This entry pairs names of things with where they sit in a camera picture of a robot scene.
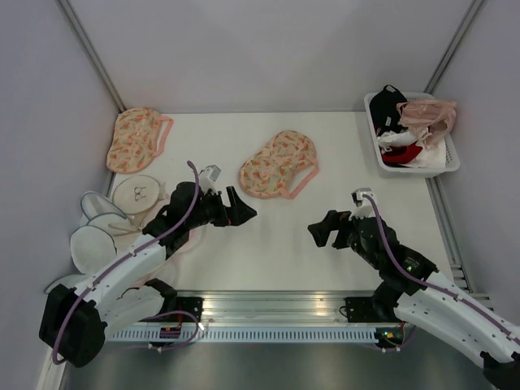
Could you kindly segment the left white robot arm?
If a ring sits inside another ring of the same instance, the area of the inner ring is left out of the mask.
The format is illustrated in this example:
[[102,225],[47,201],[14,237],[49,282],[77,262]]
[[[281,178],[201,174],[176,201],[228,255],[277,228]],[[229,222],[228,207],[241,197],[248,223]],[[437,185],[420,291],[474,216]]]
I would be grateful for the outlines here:
[[39,330],[40,339],[52,349],[52,362],[80,368],[116,332],[142,319],[173,319],[175,289],[160,279],[140,287],[136,282],[184,246],[193,229],[207,224],[238,227],[257,216],[234,187],[228,186],[226,192],[228,204],[220,192],[203,190],[194,182],[179,183],[168,204],[122,255],[75,284],[56,284],[47,294]]

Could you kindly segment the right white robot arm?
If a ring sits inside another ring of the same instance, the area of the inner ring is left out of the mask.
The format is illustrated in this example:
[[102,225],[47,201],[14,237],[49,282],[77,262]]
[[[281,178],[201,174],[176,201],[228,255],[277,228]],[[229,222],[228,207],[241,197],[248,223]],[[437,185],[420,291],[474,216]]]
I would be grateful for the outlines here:
[[330,210],[307,229],[318,247],[334,232],[333,248],[351,249],[379,273],[382,282],[370,299],[377,319],[410,323],[451,345],[480,367],[495,388],[519,387],[519,328],[403,245],[384,221]]

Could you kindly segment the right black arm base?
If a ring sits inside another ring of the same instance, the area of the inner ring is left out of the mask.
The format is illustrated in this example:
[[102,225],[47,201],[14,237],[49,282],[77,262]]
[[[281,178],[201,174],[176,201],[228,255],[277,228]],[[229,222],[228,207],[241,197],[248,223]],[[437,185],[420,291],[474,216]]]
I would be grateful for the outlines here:
[[372,297],[346,297],[344,312],[350,323],[382,323],[386,320],[384,311]]

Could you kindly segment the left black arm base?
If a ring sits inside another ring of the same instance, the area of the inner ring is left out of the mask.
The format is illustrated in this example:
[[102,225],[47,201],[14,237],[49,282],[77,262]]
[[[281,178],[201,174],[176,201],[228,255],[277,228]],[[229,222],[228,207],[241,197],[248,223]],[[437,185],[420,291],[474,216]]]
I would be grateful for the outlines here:
[[[166,313],[171,311],[186,311],[200,321],[202,319],[203,302],[202,297],[178,297],[175,306],[166,310]],[[194,323],[193,319],[186,314],[170,314],[166,317],[159,318],[158,321],[164,323]]]

